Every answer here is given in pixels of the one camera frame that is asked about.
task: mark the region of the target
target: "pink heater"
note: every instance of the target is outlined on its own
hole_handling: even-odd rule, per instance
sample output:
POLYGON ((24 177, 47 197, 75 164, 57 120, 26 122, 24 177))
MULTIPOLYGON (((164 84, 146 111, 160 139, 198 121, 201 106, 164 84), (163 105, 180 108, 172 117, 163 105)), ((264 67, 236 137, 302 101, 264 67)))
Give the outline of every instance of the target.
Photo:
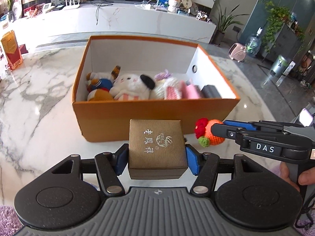
POLYGON ((232 60, 237 60, 237 62, 243 61, 246 57, 246 47, 240 43, 233 44, 229 51, 229 56, 232 60))

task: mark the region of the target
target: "pink plush toy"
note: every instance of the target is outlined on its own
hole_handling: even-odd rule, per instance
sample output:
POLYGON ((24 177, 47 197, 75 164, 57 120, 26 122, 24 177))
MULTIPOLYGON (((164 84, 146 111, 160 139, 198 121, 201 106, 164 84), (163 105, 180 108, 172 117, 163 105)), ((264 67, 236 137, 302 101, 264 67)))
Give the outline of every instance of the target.
POLYGON ((154 81, 146 75, 124 74, 115 80, 109 93, 115 100, 145 100, 149 99, 150 90, 155 87, 154 81))

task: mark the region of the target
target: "plant pot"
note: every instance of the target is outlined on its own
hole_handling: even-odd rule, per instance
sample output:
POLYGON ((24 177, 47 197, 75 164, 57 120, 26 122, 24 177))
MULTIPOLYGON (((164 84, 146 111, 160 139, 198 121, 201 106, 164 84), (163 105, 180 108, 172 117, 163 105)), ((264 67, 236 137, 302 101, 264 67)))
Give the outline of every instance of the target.
POLYGON ((212 40, 212 44, 219 46, 224 36, 225 36, 224 33, 221 33, 220 31, 216 31, 215 37, 212 40))
POLYGON ((7 20, 8 20, 9 22, 14 22, 14 21, 15 21, 15 15, 14 15, 13 11, 9 11, 9 12, 7 13, 7 20))

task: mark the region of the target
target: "finger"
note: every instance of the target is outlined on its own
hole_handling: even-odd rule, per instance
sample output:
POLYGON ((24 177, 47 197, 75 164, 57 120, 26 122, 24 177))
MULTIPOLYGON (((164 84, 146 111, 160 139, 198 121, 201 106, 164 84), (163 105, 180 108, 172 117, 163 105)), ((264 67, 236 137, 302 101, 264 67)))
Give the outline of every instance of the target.
POLYGON ((304 171, 299 176, 300 185, 311 185, 315 184, 315 168, 304 171))
POLYGON ((289 174, 290 174, 290 171, 289 171, 289 168, 287 167, 286 163, 281 162, 280 163, 280 177, 282 179, 287 179, 287 178, 289 178, 289 174))
POLYGON ((297 189, 297 191, 300 191, 300 188, 297 186, 297 184, 295 184, 294 182, 292 182, 290 180, 290 178, 286 178, 286 179, 283 179, 284 181, 286 181, 287 183, 289 183, 290 185, 292 185, 295 189, 297 189))
POLYGON ((295 189, 297 189, 298 191, 300 191, 300 188, 297 186, 297 184, 295 184, 294 182, 291 181, 291 179, 289 178, 289 168, 286 165, 285 162, 281 162, 280 163, 280 177, 286 181, 287 183, 289 183, 290 185, 292 185, 295 189))

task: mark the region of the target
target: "gray cabinet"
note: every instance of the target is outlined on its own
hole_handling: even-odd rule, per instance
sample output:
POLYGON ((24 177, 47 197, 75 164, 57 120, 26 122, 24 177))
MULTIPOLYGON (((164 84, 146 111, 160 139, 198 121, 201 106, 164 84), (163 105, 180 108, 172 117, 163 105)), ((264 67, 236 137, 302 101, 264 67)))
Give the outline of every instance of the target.
POLYGON ((279 55, 288 60, 293 60, 302 45, 294 31, 284 24, 281 31, 275 35, 275 39, 276 46, 271 48, 270 53, 265 52, 265 49, 261 48, 260 54, 272 62, 275 62, 279 55))

